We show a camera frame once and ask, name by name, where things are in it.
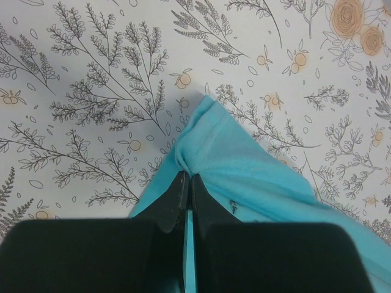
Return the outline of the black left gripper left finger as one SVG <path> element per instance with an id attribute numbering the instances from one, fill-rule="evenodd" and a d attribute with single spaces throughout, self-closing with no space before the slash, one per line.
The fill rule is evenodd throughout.
<path id="1" fill-rule="evenodd" d="M 1 244 L 2 292 L 183 292 L 189 176 L 130 219 L 25 220 Z"/>

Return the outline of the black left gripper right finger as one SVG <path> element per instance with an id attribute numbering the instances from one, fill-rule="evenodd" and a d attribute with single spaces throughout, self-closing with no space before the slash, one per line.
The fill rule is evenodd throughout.
<path id="1" fill-rule="evenodd" d="M 390 248 L 333 223 L 246 223 L 191 181 L 195 292 L 389 292 Z"/>

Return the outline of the teal t shirt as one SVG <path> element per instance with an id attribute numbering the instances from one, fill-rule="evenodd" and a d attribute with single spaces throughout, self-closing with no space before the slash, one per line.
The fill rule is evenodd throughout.
<path id="1" fill-rule="evenodd" d="M 182 170 L 200 175 L 223 207 L 237 203 L 235 216 L 243 222 L 321 222 L 342 227 L 353 240 L 373 289 L 390 291 L 390 247 L 357 220 L 318 201 L 303 176 L 268 154 L 209 96 L 193 111 L 131 215 L 151 205 Z"/>

